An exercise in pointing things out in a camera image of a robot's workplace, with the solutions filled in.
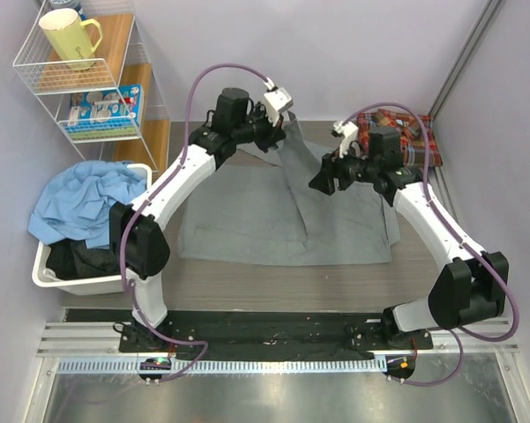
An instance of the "wooden board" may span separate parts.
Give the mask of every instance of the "wooden board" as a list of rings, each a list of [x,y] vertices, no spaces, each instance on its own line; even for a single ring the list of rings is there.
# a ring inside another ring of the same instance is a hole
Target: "wooden board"
[[[159,174],[162,174],[167,169],[170,120],[146,121],[143,123],[141,132],[159,168]],[[145,163],[153,167],[149,154],[140,139],[119,141],[112,160],[133,160],[136,163]]]
[[[147,104],[147,96],[151,86],[152,66],[150,63],[128,64],[123,67],[120,85],[140,84],[143,88],[143,103]]]
[[[120,15],[105,15],[95,18],[98,20],[104,32],[104,40],[96,50],[96,57],[106,60],[106,65],[102,61],[96,62],[94,66],[87,70],[72,70],[63,63],[51,63],[45,66],[41,74],[41,82],[38,87],[40,93],[60,92],[94,89],[119,85],[118,79],[122,72],[123,60],[127,43],[130,38],[130,31],[133,26],[133,15],[130,13]],[[95,44],[98,40],[98,30],[95,26],[86,27],[88,34]],[[59,62],[61,58],[51,49],[49,62]]]

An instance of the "plaid cloth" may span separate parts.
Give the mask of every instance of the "plaid cloth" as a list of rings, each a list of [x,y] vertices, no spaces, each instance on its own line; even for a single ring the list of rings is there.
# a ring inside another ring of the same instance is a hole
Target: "plaid cloth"
[[[429,136],[429,165],[431,167],[443,165],[441,155],[435,142],[433,133],[433,117],[420,115],[427,135]],[[423,142],[422,129],[417,121],[405,113],[396,113],[390,110],[380,108],[376,113],[361,113],[357,117],[357,126],[359,127],[359,142],[365,150],[369,150],[369,129],[377,126],[391,126],[401,132],[402,154],[404,156],[404,165],[423,166],[423,157],[425,154],[425,143]]]

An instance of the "cardboard box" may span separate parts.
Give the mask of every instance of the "cardboard box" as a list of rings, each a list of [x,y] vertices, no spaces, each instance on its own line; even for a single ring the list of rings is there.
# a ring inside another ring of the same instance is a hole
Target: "cardboard box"
[[[117,90],[91,91],[71,95],[67,132],[74,140],[136,136],[143,115],[141,85],[122,85]]]

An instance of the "yellow mug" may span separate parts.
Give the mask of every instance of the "yellow mug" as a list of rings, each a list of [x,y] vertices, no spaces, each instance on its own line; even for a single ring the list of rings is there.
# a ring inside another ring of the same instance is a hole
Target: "yellow mug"
[[[100,38],[94,46],[86,33],[85,26],[88,25],[96,26],[100,33]],[[74,9],[50,11],[39,19],[39,26],[61,60],[65,61],[94,59],[94,52],[104,36],[102,27],[96,19],[87,19],[83,22]],[[83,71],[94,63],[94,60],[87,60],[67,64],[76,71]]]

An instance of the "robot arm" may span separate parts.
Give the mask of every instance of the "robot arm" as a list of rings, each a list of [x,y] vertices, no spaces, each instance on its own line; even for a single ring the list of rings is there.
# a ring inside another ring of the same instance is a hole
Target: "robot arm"
[[[157,327],[167,316],[163,301],[161,272],[170,257],[163,230],[180,204],[207,177],[212,175],[236,147],[254,142],[266,152],[286,136],[282,114],[293,104],[284,88],[269,79],[262,101],[254,103],[249,94],[238,88],[226,88],[218,97],[213,118],[189,137],[187,160],[180,172],[165,181],[181,166],[177,159],[157,182],[129,205],[116,203],[110,209],[110,247],[119,255],[123,230],[131,216],[154,191],[156,197],[141,212],[126,245],[126,274],[136,281],[135,297],[148,323]],[[134,319],[146,325],[136,309]]]
[[[374,190],[414,227],[441,269],[429,296],[384,311],[388,337],[435,327],[453,329],[501,315],[505,304],[503,290],[450,235],[429,203],[436,206],[446,224],[461,236],[462,244],[480,252],[503,280],[508,276],[507,260],[501,253],[487,253],[472,240],[439,203],[430,186],[429,198],[426,197],[421,170],[403,166],[399,133],[393,128],[371,130],[369,154],[360,151],[358,155],[349,154],[354,152],[351,144],[357,135],[354,124],[337,122],[333,134],[343,138],[340,147],[322,158],[320,172],[310,187],[332,195],[353,182],[372,183]]]

